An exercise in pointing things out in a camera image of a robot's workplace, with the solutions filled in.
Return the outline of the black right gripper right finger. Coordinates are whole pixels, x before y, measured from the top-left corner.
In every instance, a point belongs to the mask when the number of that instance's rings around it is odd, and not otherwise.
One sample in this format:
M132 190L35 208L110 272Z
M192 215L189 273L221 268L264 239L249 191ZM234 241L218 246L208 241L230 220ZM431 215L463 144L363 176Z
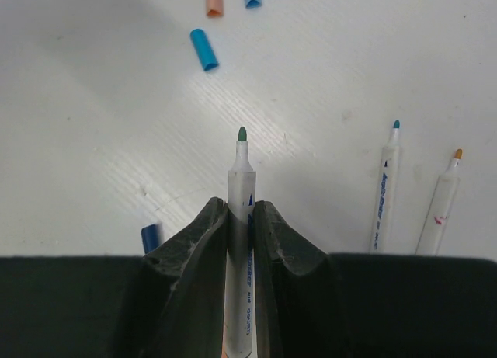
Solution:
M328 256L269 201L254 210L260 357L348 357L349 331Z

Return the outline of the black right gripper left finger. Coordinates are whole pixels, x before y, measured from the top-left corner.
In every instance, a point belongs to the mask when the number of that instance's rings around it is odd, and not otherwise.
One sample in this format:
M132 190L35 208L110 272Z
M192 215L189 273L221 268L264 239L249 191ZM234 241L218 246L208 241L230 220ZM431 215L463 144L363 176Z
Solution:
M228 208L212 197L145 255L127 288L113 357L219 357L224 330Z

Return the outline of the green marker pen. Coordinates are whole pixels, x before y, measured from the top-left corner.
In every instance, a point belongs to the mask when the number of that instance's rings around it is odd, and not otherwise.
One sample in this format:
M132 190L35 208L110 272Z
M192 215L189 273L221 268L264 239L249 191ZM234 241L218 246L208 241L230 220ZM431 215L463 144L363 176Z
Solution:
M252 222L256 172L249 161L244 127L238 130L235 162L228 171L228 257L225 288L225 352L228 357L252 353L254 315Z

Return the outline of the sky blue marker pen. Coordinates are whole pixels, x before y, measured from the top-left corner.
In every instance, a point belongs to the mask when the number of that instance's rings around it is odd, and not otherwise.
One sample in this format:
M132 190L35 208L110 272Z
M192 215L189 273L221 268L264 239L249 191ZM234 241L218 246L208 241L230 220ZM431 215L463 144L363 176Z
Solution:
M370 253L383 252L391 233L401 154L400 133L401 122L395 120L390 137L381 151L381 167L371 228Z

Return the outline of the peach marker pen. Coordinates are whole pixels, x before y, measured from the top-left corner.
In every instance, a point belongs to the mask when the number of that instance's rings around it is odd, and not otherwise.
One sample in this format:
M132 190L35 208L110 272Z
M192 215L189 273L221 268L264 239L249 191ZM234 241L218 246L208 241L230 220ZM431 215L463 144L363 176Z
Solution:
M457 149L447 170L438 177L415 250L416 255L436 255L439 251L459 186L459 164L462 156L463 150Z

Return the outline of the sky blue pen cap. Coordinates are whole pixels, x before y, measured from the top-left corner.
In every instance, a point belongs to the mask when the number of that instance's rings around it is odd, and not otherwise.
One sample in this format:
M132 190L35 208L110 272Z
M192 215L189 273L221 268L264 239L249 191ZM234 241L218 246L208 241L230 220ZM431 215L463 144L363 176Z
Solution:
M219 63L206 33L202 29L194 29L189 36L202 69L210 71L217 68Z

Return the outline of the peach pen cap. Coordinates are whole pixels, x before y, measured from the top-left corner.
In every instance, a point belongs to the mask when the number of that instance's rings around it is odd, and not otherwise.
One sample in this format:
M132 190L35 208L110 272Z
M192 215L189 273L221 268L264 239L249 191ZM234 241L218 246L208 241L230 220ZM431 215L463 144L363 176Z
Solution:
M206 0L206 15L209 18L222 17L224 0Z

